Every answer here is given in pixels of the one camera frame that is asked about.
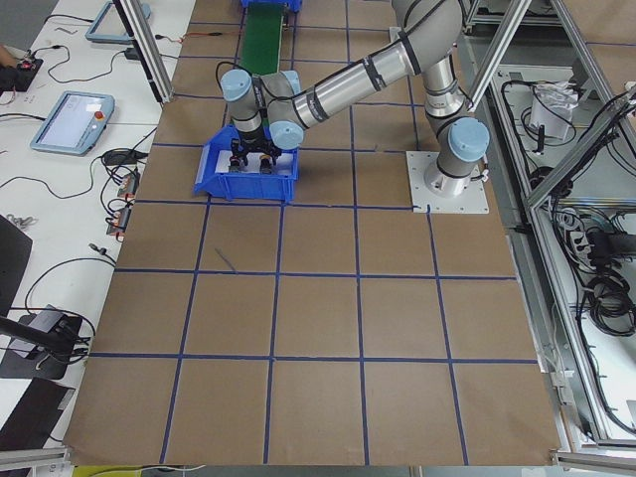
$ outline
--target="green conveyor belt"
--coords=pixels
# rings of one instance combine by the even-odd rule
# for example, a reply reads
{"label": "green conveyor belt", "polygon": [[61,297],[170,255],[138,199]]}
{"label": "green conveyor belt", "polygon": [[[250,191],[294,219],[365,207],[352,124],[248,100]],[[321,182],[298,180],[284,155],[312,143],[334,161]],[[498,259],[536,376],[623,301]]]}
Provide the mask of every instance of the green conveyor belt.
{"label": "green conveyor belt", "polygon": [[253,74],[269,75],[278,71],[283,14],[281,4],[249,4],[240,65]]}

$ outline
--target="tablet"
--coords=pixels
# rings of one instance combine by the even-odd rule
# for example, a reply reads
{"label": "tablet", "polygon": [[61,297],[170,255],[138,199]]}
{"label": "tablet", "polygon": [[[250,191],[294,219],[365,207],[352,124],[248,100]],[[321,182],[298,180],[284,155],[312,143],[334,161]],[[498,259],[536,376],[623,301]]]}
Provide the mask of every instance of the tablet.
{"label": "tablet", "polygon": [[[141,9],[146,20],[150,18],[150,6],[143,3]],[[112,2],[106,2],[101,8],[85,36],[87,40],[95,43],[116,43],[119,45],[130,45],[131,43]]]}
{"label": "tablet", "polygon": [[65,91],[31,141],[37,151],[80,156],[95,145],[115,109],[109,94]]}

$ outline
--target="blue joint cap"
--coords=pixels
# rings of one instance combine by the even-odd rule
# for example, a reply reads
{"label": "blue joint cap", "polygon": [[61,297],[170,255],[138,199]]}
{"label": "blue joint cap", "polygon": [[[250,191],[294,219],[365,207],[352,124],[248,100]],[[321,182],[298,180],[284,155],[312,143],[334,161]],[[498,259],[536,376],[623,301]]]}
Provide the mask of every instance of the blue joint cap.
{"label": "blue joint cap", "polygon": [[285,150],[296,149],[305,138],[303,128],[291,121],[272,122],[269,133],[274,144]]}
{"label": "blue joint cap", "polygon": [[474,117],[462,117],[450,126],[450,150],[464,162],[475,162],[484,157],[489,143],[488,128]]}
{"label": "blue joint cap", "polygon": [[229,70],[221,78],[221,89],[225,101],[241,99],[251,88],[251,76],[244,70]]}
{"label": "blue joint cap", "polygon": [[285,75],[289,84],[291,84],[291,90],[294,91],[294,94],[298,94],[300,89],[300,78],[298,77],[298,73],[294,70],[289,70],[287,72],[281,72]]}

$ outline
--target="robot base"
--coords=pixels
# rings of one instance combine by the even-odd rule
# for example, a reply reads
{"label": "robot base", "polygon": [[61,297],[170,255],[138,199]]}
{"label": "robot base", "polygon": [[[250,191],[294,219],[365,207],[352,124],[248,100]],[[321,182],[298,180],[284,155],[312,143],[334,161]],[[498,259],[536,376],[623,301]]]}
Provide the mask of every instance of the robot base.
{"label": "robot base", "polygon": [[[424,173],[428,165],[437,159],[437,154],[431,151],[406,152],[413,211],[425,213],[430,210],[432,214],[488,214],[488,201],[481,181],[468,182],[465,190],[462,184],[463,193],[451,198],[441,197],[426,186]],[[479,169],[475,166],[473,175],[478,174]]]}

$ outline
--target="blue crate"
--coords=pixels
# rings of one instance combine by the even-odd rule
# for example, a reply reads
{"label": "blue crate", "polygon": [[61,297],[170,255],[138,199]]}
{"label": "blue crate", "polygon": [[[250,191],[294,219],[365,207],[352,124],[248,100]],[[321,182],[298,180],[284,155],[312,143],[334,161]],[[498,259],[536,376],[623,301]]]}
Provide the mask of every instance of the blue crate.
{"label": "blue crate", "polygon": [[271,199],[290,202],[294,198],[294,183],[298,179],[298,149],[283,151],[292,156],[285,167],[288,174],[252,174],[246,172],[218,172],[221,151],[231,150],[232,140],[239,138],[234,126],[221,129],[204,146],[195,183],[195,193],[205,191],[212,197],[233,199]]}
{"label": "blue crate", "polygon": [[298,13],[302,7],[302,0],[240,0],[243,8],[250,3],[285,3],[292,12]]}

